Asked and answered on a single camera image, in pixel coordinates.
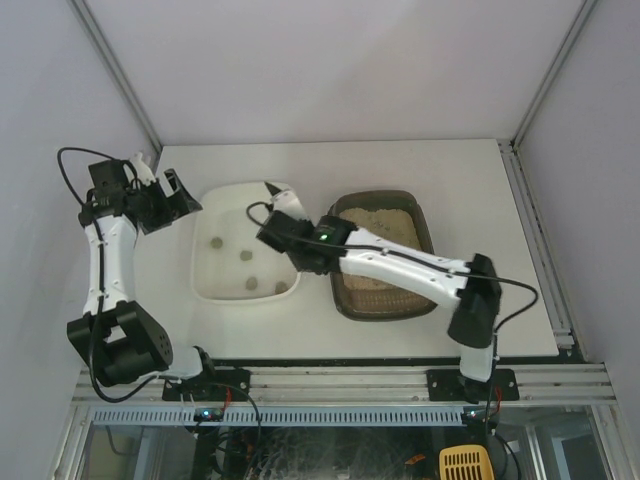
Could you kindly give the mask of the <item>black litter scoop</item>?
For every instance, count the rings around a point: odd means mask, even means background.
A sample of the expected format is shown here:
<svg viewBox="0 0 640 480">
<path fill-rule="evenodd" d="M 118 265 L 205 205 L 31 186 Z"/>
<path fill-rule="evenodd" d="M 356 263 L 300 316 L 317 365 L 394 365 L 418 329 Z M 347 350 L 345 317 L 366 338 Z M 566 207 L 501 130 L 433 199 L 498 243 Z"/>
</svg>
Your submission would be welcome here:
<svg viewBox="0 0 640 480">
<path fill-rule="evenodd" d="M 269 207 L 272 211 L 280 211 L 294 220 L 307 221 L 309 219 L 293 189 L 281 189 L 270 182 L 265 182 L 265 187 L 271 195 Z"/>
</svg>

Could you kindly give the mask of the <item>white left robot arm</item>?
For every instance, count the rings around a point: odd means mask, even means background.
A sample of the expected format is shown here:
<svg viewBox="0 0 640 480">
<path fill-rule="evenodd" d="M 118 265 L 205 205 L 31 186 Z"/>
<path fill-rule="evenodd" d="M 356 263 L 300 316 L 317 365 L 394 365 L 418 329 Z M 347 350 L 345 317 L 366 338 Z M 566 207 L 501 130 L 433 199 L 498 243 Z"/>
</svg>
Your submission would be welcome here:
<svg viewBox="0 0 640 480">
<path fill-rule="evenodd" d="M 191 379 L 203 371 L 202 351 L 174 346 L 164 327 L 136 299 L 134 250 L 140 235 L 201 210 L 172 169 L 164 192 L 153 174 L 129 161 L 90 166 L 93 187 L 78 215 L 90 249 L 87 300 L 67 337 L 104 387 L 159 376 Z"/>
</svg>

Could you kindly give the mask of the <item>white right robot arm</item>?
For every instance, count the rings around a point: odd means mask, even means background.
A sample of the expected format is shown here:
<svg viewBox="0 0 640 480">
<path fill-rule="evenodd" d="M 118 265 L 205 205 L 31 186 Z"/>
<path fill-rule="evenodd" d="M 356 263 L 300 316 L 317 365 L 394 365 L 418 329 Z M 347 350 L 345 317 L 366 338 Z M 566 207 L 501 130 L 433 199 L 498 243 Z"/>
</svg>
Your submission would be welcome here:
<svg viewBox="0 0 640 480">
<path fill-rule="evenodd" d="M 282 211 L 269 213 L 257 239 L 286 254 L 297 271 L 355 275 L 388 283 L 451 312 L 447 335 L 460 346 L 463 377 L 487 382 L 494 369 L 494 323 L 502 289 L 492 261 L 437 257 L 381 238 L 326 215 L 314 224 Z"/>
</svg>

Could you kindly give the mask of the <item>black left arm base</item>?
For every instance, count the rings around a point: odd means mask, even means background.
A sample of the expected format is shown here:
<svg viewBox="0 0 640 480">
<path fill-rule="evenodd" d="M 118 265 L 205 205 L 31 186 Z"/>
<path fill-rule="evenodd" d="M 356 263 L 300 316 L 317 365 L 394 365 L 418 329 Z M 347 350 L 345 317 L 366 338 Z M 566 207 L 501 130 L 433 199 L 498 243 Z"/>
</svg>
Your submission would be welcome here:
<svg viewBox="0 0 640 480">
<path fill-rule="evenodd" d="M 166 379 L 162 400 L 167 402 L 244 401 L 251 385 L 251 372 L 244 368 L 219 365 L 199 349 L 202 372 L 184 379 Z"/>
</svg>

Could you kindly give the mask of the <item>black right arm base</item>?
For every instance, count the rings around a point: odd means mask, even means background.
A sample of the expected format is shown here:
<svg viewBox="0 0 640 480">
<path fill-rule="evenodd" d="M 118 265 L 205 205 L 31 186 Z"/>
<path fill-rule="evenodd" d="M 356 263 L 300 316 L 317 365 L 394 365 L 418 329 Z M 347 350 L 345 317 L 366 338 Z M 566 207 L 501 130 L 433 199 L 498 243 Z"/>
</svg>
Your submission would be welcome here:
<svg viewBox="0 0 640 480">
<path fill-rule="evenodd" d="M 496 369 L 487 382 L 467 379 L 458 370 L 435 368 L 426 371 L 426 386 L 431 401 L 478 404 L 488 398 L 517 401 L 520 393 L 512 369 Z"/>
</svg>

